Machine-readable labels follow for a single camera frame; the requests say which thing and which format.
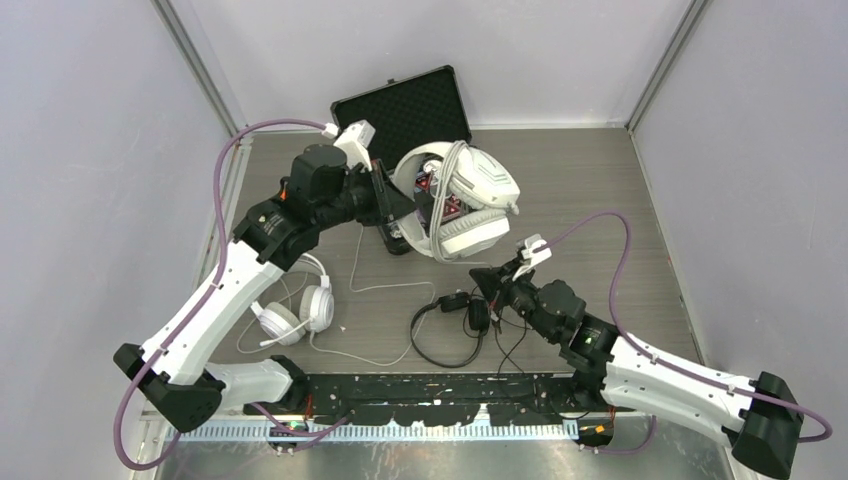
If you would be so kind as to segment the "large white gaming headphones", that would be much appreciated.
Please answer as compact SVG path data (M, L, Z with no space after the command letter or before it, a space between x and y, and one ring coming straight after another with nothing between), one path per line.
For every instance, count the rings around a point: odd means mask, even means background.
M418 253L450 263L494 246L519 212L520 187L489 153L465 141L438 141L408 152L391 176L412 198L414 213L396 222L401 237ZM446 199L459 200L464 214L443 222Z

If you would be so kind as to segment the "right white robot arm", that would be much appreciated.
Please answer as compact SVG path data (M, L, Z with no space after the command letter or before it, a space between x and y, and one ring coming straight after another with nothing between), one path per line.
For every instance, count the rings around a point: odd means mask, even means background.
M577 406L641 411L710 438L759 474L790 477L804 416L788 408L795 397L783 378L763 371L751 379L656 349L588 313L564 281L538 287L531 273L517 270L509 262L469 275L493 313L512 309L558 346L574 370L570 392Z

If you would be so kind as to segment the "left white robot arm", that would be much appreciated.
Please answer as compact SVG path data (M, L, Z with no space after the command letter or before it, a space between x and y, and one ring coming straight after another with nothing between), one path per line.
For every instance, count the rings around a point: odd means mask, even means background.
M275 355L221 365L211 362L212 353L250 304L318 245L323 231L352 221L379 226L415 209L379 161L350 167L336 146L307 147L279 192L248 209L204 284L153 337L120 346L115 364L180 433L250 403L298 412L307 398L306 376L291 360Z

